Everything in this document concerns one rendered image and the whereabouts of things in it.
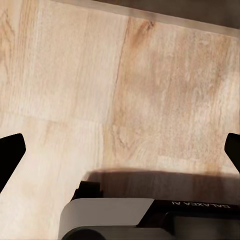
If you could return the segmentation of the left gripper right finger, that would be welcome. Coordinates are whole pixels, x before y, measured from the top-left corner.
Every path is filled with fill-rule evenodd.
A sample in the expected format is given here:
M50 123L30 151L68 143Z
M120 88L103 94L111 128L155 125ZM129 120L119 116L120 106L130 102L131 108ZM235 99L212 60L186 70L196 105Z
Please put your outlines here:
M237 168L240 173L240 135L235 133L229 133L226 142L224 151Z

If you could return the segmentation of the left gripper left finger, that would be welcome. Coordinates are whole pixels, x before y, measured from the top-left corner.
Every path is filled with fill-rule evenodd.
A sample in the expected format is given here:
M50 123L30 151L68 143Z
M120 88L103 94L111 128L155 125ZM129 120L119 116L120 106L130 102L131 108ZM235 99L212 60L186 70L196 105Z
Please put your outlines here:
M0 138L0 193L26 153L22 133Z

